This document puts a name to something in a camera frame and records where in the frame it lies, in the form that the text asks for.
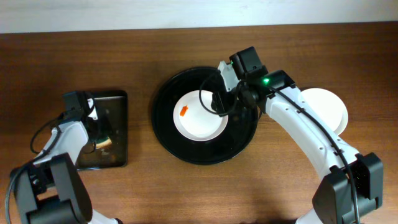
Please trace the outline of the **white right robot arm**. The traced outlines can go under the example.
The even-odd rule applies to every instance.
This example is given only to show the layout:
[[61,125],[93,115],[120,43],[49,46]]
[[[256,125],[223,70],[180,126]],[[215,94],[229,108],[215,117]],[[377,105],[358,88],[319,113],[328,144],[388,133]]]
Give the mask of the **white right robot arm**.
[[283,70],[269,72],[254,47],[218,65],[227,92],[245,107],[257,107],[296,142],[321,182],[312,209],[296,223],[359,223],[381,208],[384,166],[375,153],[362,155],[311,109]]

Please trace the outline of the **cream white plate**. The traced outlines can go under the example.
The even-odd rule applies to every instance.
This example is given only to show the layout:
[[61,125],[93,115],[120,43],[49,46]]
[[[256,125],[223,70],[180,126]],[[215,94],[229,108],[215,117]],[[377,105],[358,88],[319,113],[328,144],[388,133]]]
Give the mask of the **cream white plate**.
[[340,97],[322,88],[308,88],[302,91],[302,96],[336,135],[339,136],[346,129],[348,110]]

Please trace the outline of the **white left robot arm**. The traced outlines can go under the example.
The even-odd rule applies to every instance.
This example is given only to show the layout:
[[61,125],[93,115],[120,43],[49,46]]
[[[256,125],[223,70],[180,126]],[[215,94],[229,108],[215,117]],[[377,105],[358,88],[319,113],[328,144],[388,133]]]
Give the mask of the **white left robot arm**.
[[65,111],[47,121],[51,136],[35,157],[10,173],[4,213],[11,222],[10,200],[15,199],[22,223],[120,223],[93,209],[76,162],[82,149],[98,140],[109,142],[110,124],[100,117],[100,92],[72,91],[63,95]]

